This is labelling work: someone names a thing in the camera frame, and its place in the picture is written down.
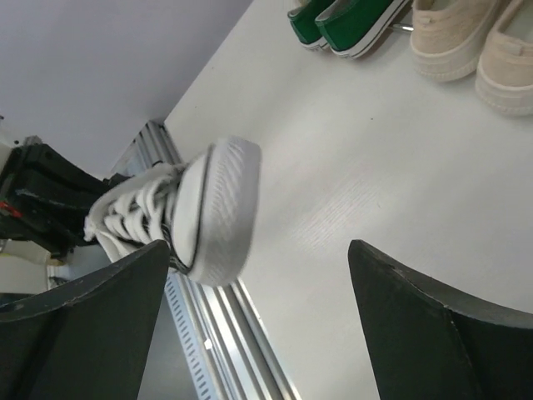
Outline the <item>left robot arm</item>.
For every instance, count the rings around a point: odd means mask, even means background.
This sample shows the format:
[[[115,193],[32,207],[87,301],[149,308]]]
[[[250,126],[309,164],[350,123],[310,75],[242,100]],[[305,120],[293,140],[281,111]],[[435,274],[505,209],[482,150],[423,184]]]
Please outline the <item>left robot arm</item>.
[[[75,249],[96,243],[85,239],[85,218],[125,179],[94,177],[39,137],[14,135],[1,122],[1,254],[62,266]]]

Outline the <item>beige lace sneaker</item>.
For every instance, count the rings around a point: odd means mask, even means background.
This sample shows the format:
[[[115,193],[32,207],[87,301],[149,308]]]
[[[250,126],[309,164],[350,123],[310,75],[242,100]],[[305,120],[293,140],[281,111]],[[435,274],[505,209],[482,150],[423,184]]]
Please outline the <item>beige lace sneaker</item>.
[[[497,18],[478,62],[476,92],[501,114],[532,114],[531,1],[511,1]]]
[[[508,4],[500,0],[415,0],[410,46],[417,72],[441,83],[473,73],[489,31]]]

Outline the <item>white metal shoe rack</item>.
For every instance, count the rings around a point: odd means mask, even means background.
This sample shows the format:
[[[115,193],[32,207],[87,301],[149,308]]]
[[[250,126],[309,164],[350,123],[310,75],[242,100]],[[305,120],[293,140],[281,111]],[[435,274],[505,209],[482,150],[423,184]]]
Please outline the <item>white metal shoe rack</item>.
[[[413,26],[407,23],[393,23],[390,29],[400,33],[411,33],[414,30]]]

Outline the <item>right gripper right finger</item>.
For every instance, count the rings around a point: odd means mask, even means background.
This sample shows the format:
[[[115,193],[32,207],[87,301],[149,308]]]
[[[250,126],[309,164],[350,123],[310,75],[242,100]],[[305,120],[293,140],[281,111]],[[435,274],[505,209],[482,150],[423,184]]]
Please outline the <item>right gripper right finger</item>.
[[[347,254],[382,399],[530,399],[532,316],[403,265],[362,240]]]

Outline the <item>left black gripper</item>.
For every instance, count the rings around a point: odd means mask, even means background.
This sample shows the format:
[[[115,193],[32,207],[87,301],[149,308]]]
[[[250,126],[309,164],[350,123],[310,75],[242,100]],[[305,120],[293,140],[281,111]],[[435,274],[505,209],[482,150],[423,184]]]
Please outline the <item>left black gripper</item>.
[[[100,180],[45,143],[13,147],[1,166],[1,239],[29,241],[64,258],[92,246],[84,223],[92,205],[121,176]]]

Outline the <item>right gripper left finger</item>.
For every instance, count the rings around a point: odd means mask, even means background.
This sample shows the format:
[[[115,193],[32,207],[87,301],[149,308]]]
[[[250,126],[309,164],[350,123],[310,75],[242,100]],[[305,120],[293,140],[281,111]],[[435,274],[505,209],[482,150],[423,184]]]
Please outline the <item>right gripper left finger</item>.
[[[157,240],[1,308],[3,399],[135,399],[167,280]]]

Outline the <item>black sneaker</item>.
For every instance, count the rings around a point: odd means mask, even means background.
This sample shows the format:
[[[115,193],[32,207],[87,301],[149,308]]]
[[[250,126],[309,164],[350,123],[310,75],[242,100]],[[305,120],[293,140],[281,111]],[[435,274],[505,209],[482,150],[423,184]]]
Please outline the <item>black sneaker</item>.
[[[223,138],[188,163],[158,163],[103,194],[84,223],[111,262],[157,240],[170,267],[191,281],[224,287],[247,262],[259,202],[262,150]]]

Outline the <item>green sneaker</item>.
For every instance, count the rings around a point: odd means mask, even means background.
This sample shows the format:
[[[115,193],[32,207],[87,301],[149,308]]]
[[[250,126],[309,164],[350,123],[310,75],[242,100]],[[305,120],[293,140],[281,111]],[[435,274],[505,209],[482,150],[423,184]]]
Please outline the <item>green sneaker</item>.
[[[297,1],[297,6],[287,13],[293,32],[305,49],[316,51],[329,48],[315,20],[333,3],[333,0]]]
[[[408,0],[334,1],[315,24],[338,57],[359,58],[410,4]]]

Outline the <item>aluminium mounting rail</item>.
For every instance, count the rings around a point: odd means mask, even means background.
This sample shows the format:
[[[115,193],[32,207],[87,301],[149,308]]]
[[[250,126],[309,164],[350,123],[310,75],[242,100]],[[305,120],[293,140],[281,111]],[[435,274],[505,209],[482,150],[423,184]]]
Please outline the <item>aluminium mounting rail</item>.
[[[218,399],[297,399],[244,283],[211,288],[177,276],[194,307]]]

